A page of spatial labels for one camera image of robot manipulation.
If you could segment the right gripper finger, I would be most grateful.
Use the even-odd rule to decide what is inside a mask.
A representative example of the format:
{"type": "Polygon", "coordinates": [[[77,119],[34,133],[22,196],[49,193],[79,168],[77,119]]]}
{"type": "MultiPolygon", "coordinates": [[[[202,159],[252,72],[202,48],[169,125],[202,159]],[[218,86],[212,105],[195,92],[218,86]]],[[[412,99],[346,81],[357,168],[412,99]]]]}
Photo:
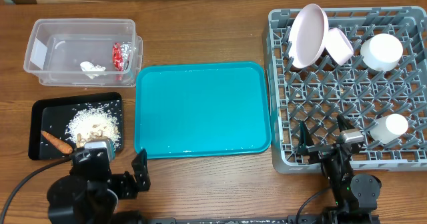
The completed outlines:
{"type": "Polygon", "coordinates": [[[337,116],[337,122],[340,133],[351,133],[356,130],[355,127],[351,124],[351,122],[347,120],[343,115],[337,116]]]}
{"type": "Polygon", "coordinates": [[[296,153],[298,155],[308,155],[314,142],[304,121],[300,121],[300,137],[296,153]]]}

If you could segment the orange carrot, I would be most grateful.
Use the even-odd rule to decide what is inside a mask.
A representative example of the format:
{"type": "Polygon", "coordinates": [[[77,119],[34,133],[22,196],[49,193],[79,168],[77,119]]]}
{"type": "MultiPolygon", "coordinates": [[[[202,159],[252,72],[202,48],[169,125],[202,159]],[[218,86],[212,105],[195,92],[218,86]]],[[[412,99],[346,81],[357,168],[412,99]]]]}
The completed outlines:
{"type": "Polygon", "coordinates": [[[73,153],[73,147],[67,144],[66,142],[62,141],[61,139],[56,138],[52,134],[41,131],[42,136],[48,140],[58,151],[60,151],[63,154],[69,155],[73,153]]]}

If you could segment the small white cup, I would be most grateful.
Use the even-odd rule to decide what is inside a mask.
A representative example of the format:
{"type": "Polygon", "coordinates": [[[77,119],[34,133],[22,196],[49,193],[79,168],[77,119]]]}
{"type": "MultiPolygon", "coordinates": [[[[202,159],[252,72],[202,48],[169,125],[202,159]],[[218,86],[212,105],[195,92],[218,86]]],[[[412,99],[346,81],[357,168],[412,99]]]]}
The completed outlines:
{"type": "Polygon", "coordinates": [[[409,124],[400,114],[391,114],[375,120],[376,126],[370,130],[370,135],[375,141],[383,144],[399,138],[407,132],[409,124]]]}

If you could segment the rice and food scraps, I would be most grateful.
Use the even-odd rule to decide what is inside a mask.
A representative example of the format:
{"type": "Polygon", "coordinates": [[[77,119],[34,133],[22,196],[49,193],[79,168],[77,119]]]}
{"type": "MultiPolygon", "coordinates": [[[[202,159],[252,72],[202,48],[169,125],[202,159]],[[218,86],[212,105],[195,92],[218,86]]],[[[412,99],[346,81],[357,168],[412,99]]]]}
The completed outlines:
{"type": "Polygon", "coordinates": [[[109,139],[116,151],[121,145],[119,120],[110,110],[102,107],[88,108],[78,111],[65,128],[65,134],[76,144],[77,148],[84,147],[90,141],[109,139]]]}

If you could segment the pink bowl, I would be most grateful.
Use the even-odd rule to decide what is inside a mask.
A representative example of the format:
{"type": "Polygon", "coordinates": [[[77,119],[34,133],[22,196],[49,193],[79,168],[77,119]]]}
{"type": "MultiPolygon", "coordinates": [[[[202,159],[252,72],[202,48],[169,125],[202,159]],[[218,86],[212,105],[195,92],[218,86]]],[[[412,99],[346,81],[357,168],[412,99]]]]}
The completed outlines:
{"type": "Polygon", "coordinates": [[[339,28],[328,31],[325,48],[338,65],[345,64],[354,54],[350,40],[339,28]]]}

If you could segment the large white bowl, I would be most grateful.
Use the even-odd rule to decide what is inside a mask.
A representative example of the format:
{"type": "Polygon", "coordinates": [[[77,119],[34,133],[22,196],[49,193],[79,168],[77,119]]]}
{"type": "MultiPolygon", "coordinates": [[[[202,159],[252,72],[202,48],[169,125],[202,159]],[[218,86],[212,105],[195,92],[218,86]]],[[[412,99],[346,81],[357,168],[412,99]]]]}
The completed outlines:
{"type": "Polygon", "coordinates": [[[403,56],[403,46],[397,37],[381,33],[365,41],[360,54],[367,67],[375,71],[390,71],[403,56]]]}

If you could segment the white tissue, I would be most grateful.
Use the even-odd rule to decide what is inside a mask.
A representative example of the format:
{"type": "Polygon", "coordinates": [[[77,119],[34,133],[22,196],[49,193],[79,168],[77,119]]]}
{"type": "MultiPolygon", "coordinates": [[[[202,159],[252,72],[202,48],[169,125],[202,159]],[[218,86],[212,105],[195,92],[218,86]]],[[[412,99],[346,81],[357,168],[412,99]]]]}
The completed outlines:
{"type": "Polygon", "coordinates": [[[89,61],[84,61],[80,63],[80,67],[83,72],[102,72],[106,70],[105,67],[100,65],[94,65],[89,61]]]}

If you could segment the pink plate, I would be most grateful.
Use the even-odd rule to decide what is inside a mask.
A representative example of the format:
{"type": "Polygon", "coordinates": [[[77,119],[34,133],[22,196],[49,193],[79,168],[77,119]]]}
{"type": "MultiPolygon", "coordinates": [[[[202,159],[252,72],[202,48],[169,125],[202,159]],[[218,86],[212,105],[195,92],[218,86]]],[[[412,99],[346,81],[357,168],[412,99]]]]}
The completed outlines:
{"type": "Polygon", "coordinates": [[[289,56],[295,68],[303,69],[314,64],[323,53],[329,21],[326,12],[314,3],[306,5],[297,14],[290,30],[289,56]]]}

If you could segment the red foil wrapper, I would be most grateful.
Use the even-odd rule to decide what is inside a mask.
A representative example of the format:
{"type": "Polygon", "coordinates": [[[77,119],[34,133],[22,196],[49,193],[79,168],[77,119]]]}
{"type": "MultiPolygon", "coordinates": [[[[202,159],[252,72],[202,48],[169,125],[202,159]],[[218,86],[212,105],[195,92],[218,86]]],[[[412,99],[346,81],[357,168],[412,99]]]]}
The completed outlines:
{"type": "Polygon", "coordinates": [[[117,71],[125,71],[129,65],[129,57],[132,51],[130,42],[116,42],[113,44],[112,61],[117,71]]]}

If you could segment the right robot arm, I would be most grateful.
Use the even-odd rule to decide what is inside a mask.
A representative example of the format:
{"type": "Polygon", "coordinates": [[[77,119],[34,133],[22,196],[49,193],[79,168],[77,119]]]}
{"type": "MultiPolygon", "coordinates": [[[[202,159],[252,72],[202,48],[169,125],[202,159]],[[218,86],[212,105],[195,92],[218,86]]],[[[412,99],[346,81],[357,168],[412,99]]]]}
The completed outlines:
{"type": "Polygon", "coordinates": [[[355,174],[351,157],[361,151],[364,135],[342,115],[337,116],[340,134],[332,145],[316,145],[306,124],[300,122],[300,140],[297,154],[307,155],[310,164],[319,163],[329,187],[307,199],[296,213],[294,223],[379,223],[372,212],[377,209],[377,199],[382,183],[369,174],[355,174]],[[303,215],[304,207],[316,197],[331,191],[336,205],[326,207],[319,215],[303,215]]]}

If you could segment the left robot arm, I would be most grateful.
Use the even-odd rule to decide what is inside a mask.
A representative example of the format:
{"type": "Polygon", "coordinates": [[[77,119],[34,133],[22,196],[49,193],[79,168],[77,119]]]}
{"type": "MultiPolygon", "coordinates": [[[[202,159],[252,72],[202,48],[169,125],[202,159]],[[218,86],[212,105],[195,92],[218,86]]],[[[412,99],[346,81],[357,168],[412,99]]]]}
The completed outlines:
{"type": "Polygon", "coordinates": [[[113,174],[109,153],[104,147],[80,148],[71,156],[72,168],[67,176],[50,186],[48,218],[52,223],[136,223],[146,219],[140,211],[117,212],[120,199],[136,199],[149,191],[147,152],[142,149],[131,162],[134,174],[113,174]]]}

